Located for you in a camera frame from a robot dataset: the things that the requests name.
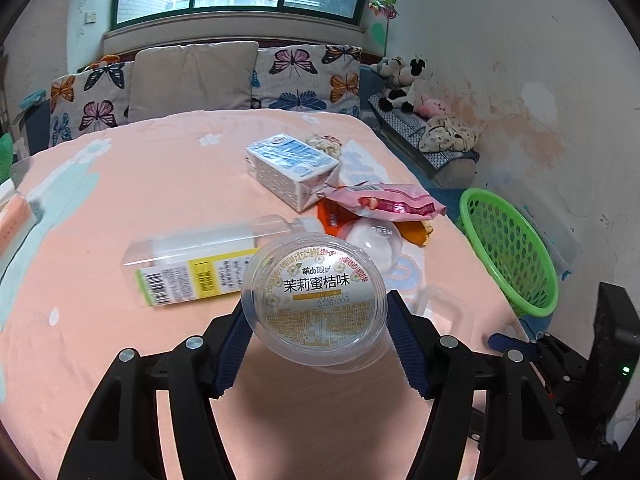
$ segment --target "window sill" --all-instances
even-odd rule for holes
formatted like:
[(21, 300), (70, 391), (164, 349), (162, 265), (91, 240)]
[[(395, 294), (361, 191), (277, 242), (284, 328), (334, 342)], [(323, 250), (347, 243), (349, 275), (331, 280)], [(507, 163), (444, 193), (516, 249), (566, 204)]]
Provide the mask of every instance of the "window sill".
[(222, 10), (168, 16), (107, 32), (105, 54), (123, 54), (185, 41), (289, 40), (362, 46), (364, 29), (322, 18), (259, 10)]

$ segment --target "window frame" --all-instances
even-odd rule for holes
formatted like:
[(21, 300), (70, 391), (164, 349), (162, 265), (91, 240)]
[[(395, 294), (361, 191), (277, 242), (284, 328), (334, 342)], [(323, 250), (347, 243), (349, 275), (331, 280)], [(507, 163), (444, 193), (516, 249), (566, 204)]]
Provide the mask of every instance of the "window frame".
[(359, 25), (362, 15), (364, 13), (364, 7), (366, 0), (356, 0), (356, 6), (353, 16), (340, 16), (338, 14), (332, 14), (330, 12), (322, 12), (321, 10), (304, 9), (302, 7), (285, 6), (285, 0), (278, 0), (275, 7), (269, 6), (213, 6), (213, 7), (196, 7), (196, 0), (189, 0), (189, 6), (186, 9), (174, 9), (166, 10), (164, 12), (156, 12), (149, 16), (141, 16), (133, 20), (127, 20), (126, 22), (117, 23), (118, 19), (118, 3), (119, 0), (112, 0), (111, 2), (111, 27), (110, 30), (118, 30), (120, 28), (128, 27), (129, 25), (135, 25), (137, 23), (152, 22), (153, 20), (160, 20), (161, 18), (167, 18), (169, 16), (188, 16), (190, 14), (203, 13), (203, 12), (224, 12), (226, 10), (256, 10), (260, 12), (276, 12), (281, 14), (294, 14), (299, 16), (310, 16), (313, 18), (324, 18), (334, 22), (348, 23), (350, 25)]

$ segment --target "pink bedsheet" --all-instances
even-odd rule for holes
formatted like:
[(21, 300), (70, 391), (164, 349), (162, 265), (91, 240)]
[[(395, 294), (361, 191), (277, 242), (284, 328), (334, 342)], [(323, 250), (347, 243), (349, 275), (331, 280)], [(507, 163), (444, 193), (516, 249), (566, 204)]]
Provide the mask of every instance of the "pink bedsheet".
[[(54, 204), (63, 212), (30, 261), (0, 333), (0, 418), (43, 480), (56, 478), (76, 423), (120, 349), (167, 351), (238, 302), (230, 294), (157, 310), (140, 306), (120, 269), (127, 245), (263, 214), (295, 218), (246, 174), (244, 147), (279, 132), (352, 140), (364, 153), (352, 173), (375, 171), (373, 160), (393, 183), (417, 182), (360, 121), (279, 110), (191, 112), (129, 124), (65, 142), (16, 168), (28, 165), (19, 189), (44, 197), (45, 217), (56, 200), (47, 193), (60, 195), (61, 182), (73, 187), (68, 203)], [(465, 343), (488, 351), (484, 338), (519, 327), (517, 320), (449, 219), (433, 226), (422, 285), (471, 306), (475, 327)], [(366, 370), (332, 376), (288, 362), (256, 338), (236, 385), (212, 404), (239, 480), (404, 479), (430, 405), (408, 386), (393, 349)], [(179, 479), (164, 395), (159, 418), (167, 476)], [(460, 479), (473, 477), (477, 458), (469, 440)]]

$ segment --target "basket rim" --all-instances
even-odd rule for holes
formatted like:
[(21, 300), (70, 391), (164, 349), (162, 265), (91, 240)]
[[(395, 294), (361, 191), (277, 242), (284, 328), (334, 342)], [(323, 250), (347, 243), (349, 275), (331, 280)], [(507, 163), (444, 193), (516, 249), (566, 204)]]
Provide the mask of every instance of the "basket rim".
[[(534, 304), (529, 303), (529, 301), (525, 300), (500, 273), (491, 257), (486, 252), (484, 245), (482, 245), (482, 242), (480, 241), (480, 238), (478, 237), (478, 234), (473, 227), (468, 211), (468, 202), (471, 200), (470, 197), (477, 195), (490, 196), (493, 199), (497, 198), (498, 202), (501, 202), (503, 206), (513, 211), (513, 213), (523, 221), (524, 225), (529, 229), (531, 236), (533, 236), (545, 248), (544, 254), (540, 254), (540, 258), (542, 259), (542, 264), (545, 265), (547, 269), (550, 269), (550, 273), (552, 275), (551, 281), (553, 283), (552, 297), (547, 306), (535, 306)], [(551, 256), (549, 256), (549, 252), (546, 250), (543, 241), (540, 239), (540, 236), (533, 228), (533, 226), (529, 223), (529, 221), (524, 218), (522, 213), (505, 199), (503, 199), (500, 195), (495, 194), (487, 189), (482, 189), (481, 187), (470, 187), (469, 189), (465, 190), (460, 197), (460, 218), (465, 228), (466, 235), (469, 238), (469, 241), (474, 250), (478, 254), (478, 257), (487, 268), (489, 273), (492, 275), (498, 286), (502, 289), (503, 293), (507, 295), (507, 298), (510, 301), (513, 301), (513, 303), (515, 303), (517, 307), (524, 310), (527, 314), (531, 314), (532, 316), (545, 317), (551, 314), (556, 308), (556, 304), (558, 304), (559, 287), (556, 270), (553, 262), (551, 261)]]

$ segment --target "pink snack bag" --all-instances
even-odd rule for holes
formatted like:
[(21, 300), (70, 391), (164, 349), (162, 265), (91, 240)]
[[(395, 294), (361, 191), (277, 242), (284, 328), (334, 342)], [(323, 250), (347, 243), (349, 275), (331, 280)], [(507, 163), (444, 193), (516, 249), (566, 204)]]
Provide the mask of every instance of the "pink snack bag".
[(414, 184), (341, 187), (326, 197), (358, 216), (390, 222), (432, 220), (447, 211), (423, 188)]

